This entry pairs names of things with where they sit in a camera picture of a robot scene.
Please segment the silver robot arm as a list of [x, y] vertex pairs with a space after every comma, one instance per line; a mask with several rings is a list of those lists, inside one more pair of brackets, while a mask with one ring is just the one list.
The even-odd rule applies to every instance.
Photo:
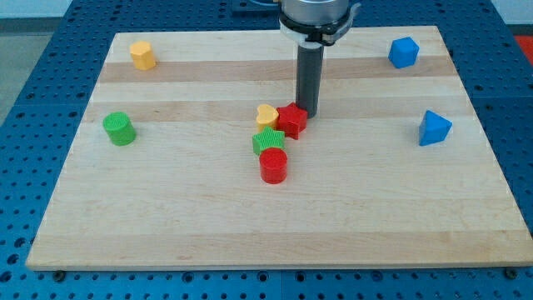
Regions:
[[348, 33], [360, 10], [360, 2], [349, 0], [285, 0], [280, 31], [302, 48], [330, 47]]

